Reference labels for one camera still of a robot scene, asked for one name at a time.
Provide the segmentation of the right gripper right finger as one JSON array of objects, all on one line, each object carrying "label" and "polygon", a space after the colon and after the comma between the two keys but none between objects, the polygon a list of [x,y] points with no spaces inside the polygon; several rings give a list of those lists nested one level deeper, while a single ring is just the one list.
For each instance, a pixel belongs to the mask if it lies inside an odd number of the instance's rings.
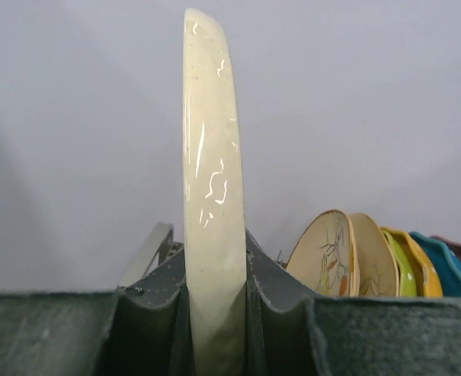
[{"label": "right gripper right finger", "polygon": [[250,375],[461,375],[461,298],[317,295],[246,237]]}]

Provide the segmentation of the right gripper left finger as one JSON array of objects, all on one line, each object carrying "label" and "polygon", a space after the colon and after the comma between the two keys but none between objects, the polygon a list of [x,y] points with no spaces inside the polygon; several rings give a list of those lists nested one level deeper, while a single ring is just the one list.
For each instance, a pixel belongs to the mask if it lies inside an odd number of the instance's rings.
[{"label": "right gripper left finger", "polygon": [[114,291],[0,293],[0,375],[193,374],[183,249]]}]

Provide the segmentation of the beige bird plate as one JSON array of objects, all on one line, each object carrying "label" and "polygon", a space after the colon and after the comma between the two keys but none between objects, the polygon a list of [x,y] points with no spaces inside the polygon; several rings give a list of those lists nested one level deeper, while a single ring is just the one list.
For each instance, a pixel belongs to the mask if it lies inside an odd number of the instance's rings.
[{"label": "beige bird plate", "polygon": [[297,241],[285,269],[320,295],[358,296],[358,255],[347,214],[332,209],[316,217]]},{"label": "beige bird plate", "polygon": [[397,297],[399,272],[383,232],[365,213],[349,215],[354,229],[360,270],[359,295]]}]

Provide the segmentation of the white blue leaf plate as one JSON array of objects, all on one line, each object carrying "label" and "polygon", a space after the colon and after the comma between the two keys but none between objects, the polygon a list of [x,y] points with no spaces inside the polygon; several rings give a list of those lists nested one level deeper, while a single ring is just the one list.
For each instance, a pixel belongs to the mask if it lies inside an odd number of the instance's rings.
[{"label": "white blue leaf plate", "polygon": [[246,250],[237,99],[224,30],[198,9],[184,15],[183,185],[194,370],[240,375]]}]

